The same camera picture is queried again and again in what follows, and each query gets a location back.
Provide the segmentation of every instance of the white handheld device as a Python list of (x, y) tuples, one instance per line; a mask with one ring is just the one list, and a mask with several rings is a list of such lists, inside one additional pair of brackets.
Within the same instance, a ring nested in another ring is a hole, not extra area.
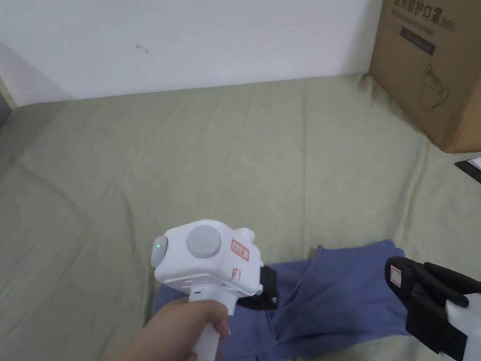
[[(233, 230), (216, 220), (200, 220), (172, 228), (157, 237), (151, 264), (155, 278), (189, 295), (189, 302), (213, 299), (233, 315), (238, 298), (262, 293), (264, 265), (255, 234)], [(193, 348), (198, 361), (214, 361), (219, 334), (207, 325)]]
[[(481, 357), (481, 294), (465, 296), (469, 300), (467, 308), (459, 307), (447, 300), (446, 313), (449, 323), (468, 337), (463, 361), (475, 361)], [(443, 361), (454, 360), (443, 354)]]

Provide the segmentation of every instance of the cardboard box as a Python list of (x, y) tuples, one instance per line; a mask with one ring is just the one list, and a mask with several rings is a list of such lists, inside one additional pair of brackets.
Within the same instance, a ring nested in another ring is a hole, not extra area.
[(370, 73), (443, 151), (481, 151), (481, 0), (384, 0)]

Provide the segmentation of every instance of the green bedsheet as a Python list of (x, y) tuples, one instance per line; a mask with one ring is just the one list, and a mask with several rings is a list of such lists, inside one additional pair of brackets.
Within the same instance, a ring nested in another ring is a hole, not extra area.
[[(390, 238), (481, 279), (481, 185), (453, 164), (474, 156), (369, 76), (19, 108), (0, 128), (0, 359), (101, 359), (150, 315), (155, 237), (198, 219), (253, 229), (265, 263)], [(323, 359), (436, 355), (392, 337)]]

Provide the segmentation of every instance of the blue fabric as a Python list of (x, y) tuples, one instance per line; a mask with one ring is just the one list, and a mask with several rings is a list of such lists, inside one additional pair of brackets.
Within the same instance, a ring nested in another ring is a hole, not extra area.
[[(393, 242), (325, 249), (314, 258), (273, 265), (278, 273), (279, 308), (236, 307), (232, 335), (219, 345), (225, 360), (262, 361), (315, 357), (390, 335), (408, 335), (407, 311), (384, 280), (384, 265), (404, 256)], [(157, 312), (184, 294), (161, 286)]]

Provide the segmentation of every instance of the handle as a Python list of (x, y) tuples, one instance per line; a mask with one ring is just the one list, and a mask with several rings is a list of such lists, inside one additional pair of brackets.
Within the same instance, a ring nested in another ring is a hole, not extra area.
[(192, 348), (192, 352), (197, 354), (197, 361), (214, 361), (218, 344), (219, 334), (214, 329), (214, 325), (208, 323)]
[[(237, 303), (236, 293), (223, 290), (219, 287), (212, 286), (197, 286), (190, 290), (189, 302), (212, 299), (220, 302), (227, 307), (228, 314), (234, 313), (234, 308)], [(192, 352), (197, 354), (197, 361), (214, 361), (217, 353), (217, 346), (219, 344), (220, 335), (214, 329), (214, 326), (209, 323), (205, 325), (201, 337), (194, 345)]]

